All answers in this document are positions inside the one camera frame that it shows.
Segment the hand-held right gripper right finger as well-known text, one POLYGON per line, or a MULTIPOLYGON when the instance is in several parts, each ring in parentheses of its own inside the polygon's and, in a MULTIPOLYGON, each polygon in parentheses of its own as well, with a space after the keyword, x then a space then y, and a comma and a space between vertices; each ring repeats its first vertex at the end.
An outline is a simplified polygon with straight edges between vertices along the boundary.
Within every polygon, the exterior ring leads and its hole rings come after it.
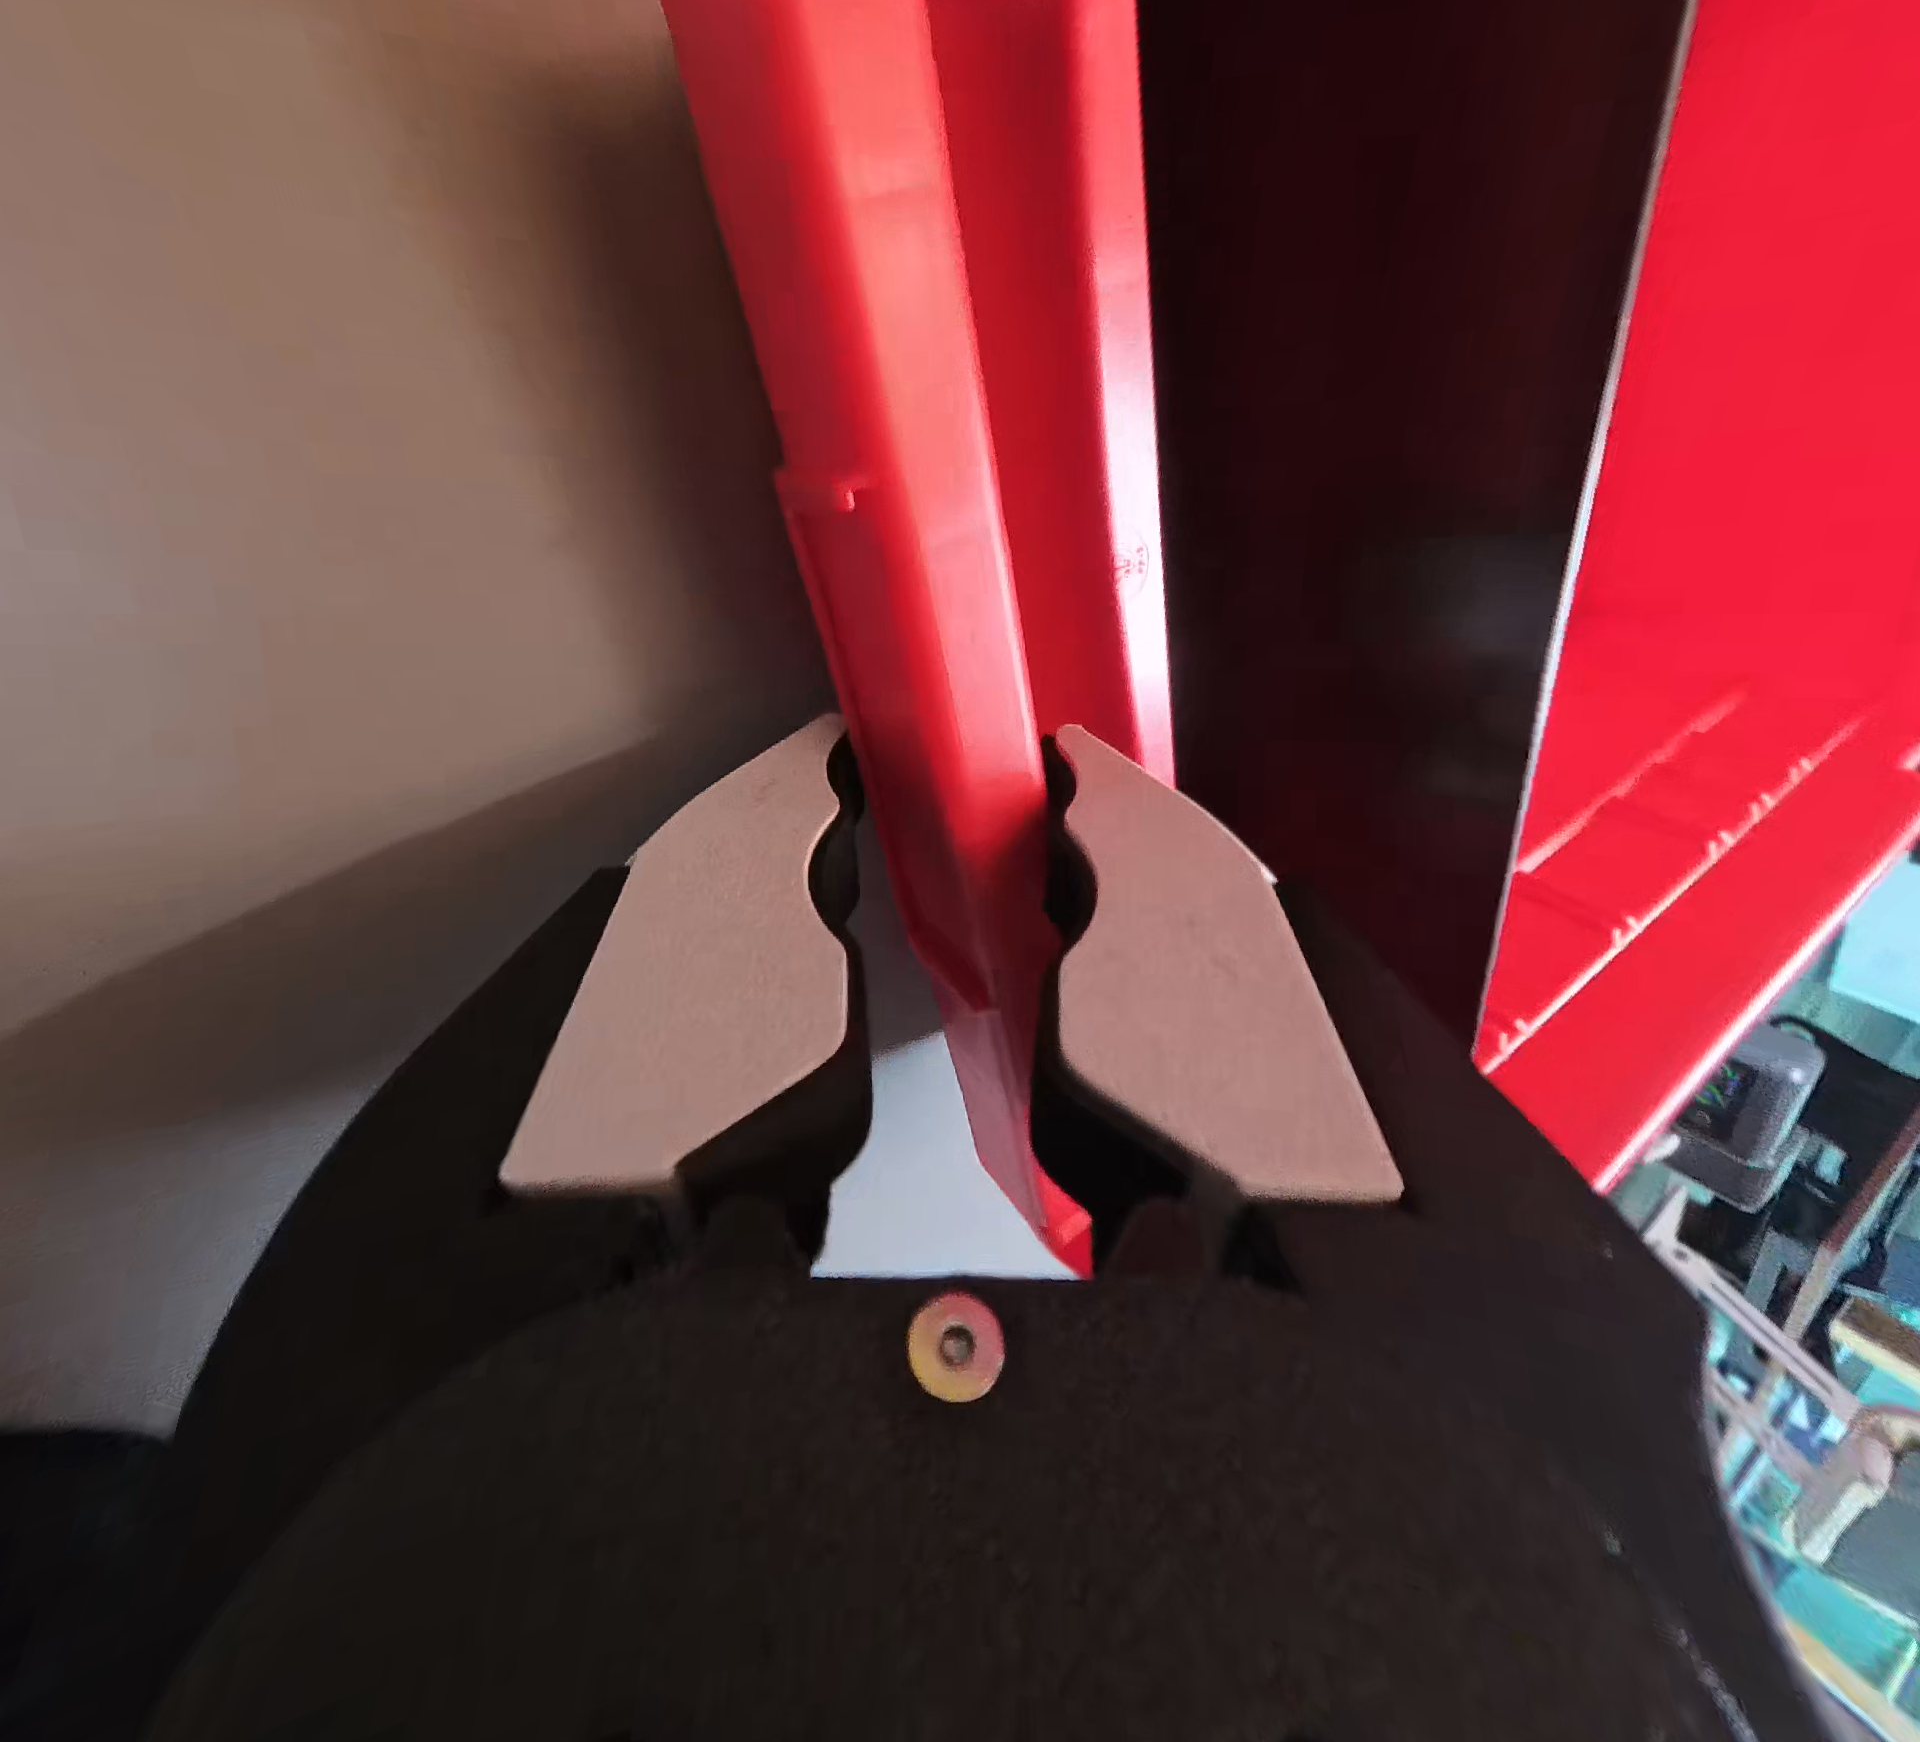
POLYGON ((1036 1153, 1092 1269, 1172 1217, 1207 1268, 1267 1203, 1384 1208, 1405 1175, 1269 864, 1085 727, 1044 751, 1048 971, 1036 1153))

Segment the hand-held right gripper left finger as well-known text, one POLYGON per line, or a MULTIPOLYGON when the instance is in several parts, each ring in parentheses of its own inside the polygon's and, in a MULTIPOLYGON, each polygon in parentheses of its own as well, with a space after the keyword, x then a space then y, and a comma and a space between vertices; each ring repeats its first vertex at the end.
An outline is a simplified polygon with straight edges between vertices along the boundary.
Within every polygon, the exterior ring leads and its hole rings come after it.
POLYGON ((821 1257, 873 1128, 864 811, 821 714, 636 849, 503 1160, 511 1196, 647 1197, 674 1231, 755 1201, 821 1257))

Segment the red storage bin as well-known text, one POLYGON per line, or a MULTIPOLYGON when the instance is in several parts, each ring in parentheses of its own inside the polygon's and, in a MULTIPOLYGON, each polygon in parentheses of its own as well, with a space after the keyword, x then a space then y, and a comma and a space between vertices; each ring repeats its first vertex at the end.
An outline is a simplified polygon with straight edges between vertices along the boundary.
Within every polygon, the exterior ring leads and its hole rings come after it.
POLYGON ((1044 736, 1594 1182, 1916 841, 1916 0, 660 0, 986 1172, 1044 736))

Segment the small grey device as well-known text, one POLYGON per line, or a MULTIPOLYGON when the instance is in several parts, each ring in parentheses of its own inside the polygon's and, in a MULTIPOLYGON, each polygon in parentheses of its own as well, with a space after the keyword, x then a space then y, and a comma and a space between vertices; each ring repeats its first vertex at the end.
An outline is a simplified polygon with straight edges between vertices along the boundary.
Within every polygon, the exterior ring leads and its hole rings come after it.
POLYGON ((1754 1025, 1673 1122, 1664 1163, 1734 1210, 1761 1210, 1809 1146, 1805 1113, 1826 1062, 1801 1025, 1754 1025))

